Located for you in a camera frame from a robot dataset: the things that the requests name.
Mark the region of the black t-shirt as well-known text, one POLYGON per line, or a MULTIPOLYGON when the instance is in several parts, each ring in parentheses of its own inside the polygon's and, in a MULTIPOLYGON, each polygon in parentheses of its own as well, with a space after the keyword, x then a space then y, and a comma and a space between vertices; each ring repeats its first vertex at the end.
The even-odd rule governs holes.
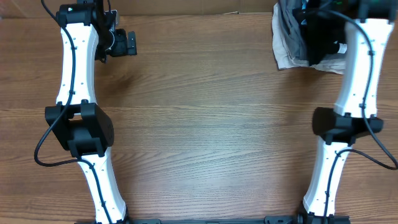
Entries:
POLYGON ((344 57, 339 52, 341 45, 346 44, 344 20, 322 12, 306 16, 299 8, 293 10, 293 15, 299 23, 309 65, 344 57))

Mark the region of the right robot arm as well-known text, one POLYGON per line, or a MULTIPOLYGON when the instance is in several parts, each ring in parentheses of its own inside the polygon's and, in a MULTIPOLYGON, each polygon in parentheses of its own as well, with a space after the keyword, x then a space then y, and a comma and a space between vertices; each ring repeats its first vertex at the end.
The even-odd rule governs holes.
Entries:
POLYGON ((396 1, 309 1, 297 13, 310 65, 346 44, 343 83, 334 107, 315 109, 317 156, 298 223, 348 223, 335 216, 335 197, 346 158, 364 136, 383 128, 377 86, 396 19, 396 1))

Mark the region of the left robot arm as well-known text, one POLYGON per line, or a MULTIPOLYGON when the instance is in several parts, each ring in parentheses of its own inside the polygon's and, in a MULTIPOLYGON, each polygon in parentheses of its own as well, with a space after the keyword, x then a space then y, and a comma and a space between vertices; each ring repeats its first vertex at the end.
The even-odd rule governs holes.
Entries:
POLYGON ((100 0, 62 4, 51 15, 63 40, 62 80, 55 105, 45 108, 49 125, 38 142, 53 133, 85 175, 95 205, 95 223, 130 223, 111 161, 114 127, 98 106, 95 62, 137 54, 136 35, 118 28, 119 14, 100 0))

